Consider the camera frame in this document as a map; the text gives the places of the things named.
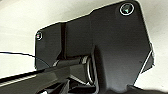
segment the black cable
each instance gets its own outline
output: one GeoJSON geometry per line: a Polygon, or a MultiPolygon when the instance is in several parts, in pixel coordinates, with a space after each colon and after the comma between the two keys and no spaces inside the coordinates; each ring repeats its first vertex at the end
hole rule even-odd
{"type": "Polygon", "coordinates": [[[47,65],[48,67],[50,67],[44,60],[36,57],[36,56],[33,56],[33,55],[30,55],[30,54],[25,54],[25,53],[14,53],[14,52],[0,52],[0,53],[3,53],[3,54],[18,54],[18,55],[26,55],[26,56],[30,56],[30,57],[34,57],[35,59],[43,62],[45,65],[47,65]]]}

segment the white wall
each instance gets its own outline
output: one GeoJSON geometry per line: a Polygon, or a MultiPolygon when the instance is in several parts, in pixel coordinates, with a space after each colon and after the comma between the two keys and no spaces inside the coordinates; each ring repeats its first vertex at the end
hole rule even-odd
{"type": "MultiPolygon", "coordinates": [[[[86,15],[121,0],[8,0],[0,2],[0,51],[34,55],[34,35],[50,24],[86,15]]],[[[168,91],[168,0],[139,0],[155,51],[155,67],[135,85],[168,91]]],[[[0,55],[0,78],[34,70],[30,57],[0,55]]]]}

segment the screw head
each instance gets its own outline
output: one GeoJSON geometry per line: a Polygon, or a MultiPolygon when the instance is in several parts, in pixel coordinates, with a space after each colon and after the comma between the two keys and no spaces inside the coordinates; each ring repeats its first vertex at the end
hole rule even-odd
{"type": "Polygon", "coordinates": [[[36,33],[36,39],[37,40],[41,40],[42,39],[42,33],[41,32],[37,32],[36,33]]]}
{"type": "Polygon", "coordinates": [[[120,12],[122,15],[130,15],[134,11],[134,6],[131,3],[125,3],[121,6],[120,12]]]}

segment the white background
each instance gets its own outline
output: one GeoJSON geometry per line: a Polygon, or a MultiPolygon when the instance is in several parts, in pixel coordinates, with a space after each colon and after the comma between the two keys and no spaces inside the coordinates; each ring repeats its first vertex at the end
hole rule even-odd
{"type": "MultiPolygon", "coordinates": [[[[35,54],[37,30],[90,13],[121,0],[2,0],[0,51],[35,54]]],[[[168,0],[138,0],[155,52],[155,67],[139,76],[135,85],[168,91],[168,0]]],[[[0,78],[34,71],[30,57],[0,54],[0,78]]]]}

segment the black panel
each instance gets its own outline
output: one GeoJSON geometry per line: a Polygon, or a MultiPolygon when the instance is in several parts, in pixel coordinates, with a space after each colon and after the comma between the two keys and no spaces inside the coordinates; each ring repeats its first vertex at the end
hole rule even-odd
{"type": "Polygon", "coordinates": [[[92,32],[89,16],[66,23],[66,56],[89,55],[92,49],[92,32]]]}
{"type": "MultiPolygon", "coordinates": [[[[61,52],[61,23],[51,25],[38,32],[42,33],[42,39],[36,39],[35,55],[47,62],[49,66],[52,66],[61,52]]],[[[35,62],[38,70],[47,67],[38,60],[35,62]]]]}
{"type": "MultiPolygon", "coordinates": [[[[97,70],[99,94],[110,90],[122,92],[127,85],[133,85],[151,51],[140,6],[135,1],[109,5],[66,22],[66,25],[57,23],[39,32],[43,38],[36,40],[36,57],[50,66],[56,59],[90,55],[95,47],[93,63],[97,70]],[[131,4],[134,11],[129,10],[129,14],[123,9],[125,14],[121,14],[123,4],[131,4]]],[[[151,55],[143,72],[152,64],[151,55]]],[[[36,67],[42,69],[46,65],[36,61],[36,67]]]]}
{"type": "Polygon", "coordinates": [[[134,12],[124,16],[119,11],[124,3],[103,7],[90,15],[95,57],[99,57],[95,63],[101,69],[97,69],[98,80],[104,81],[99,81],[100,89],[121,92],[128,84],[133,85],[141,62],[151,50],[139,4],[131,2],[134,12]]]}

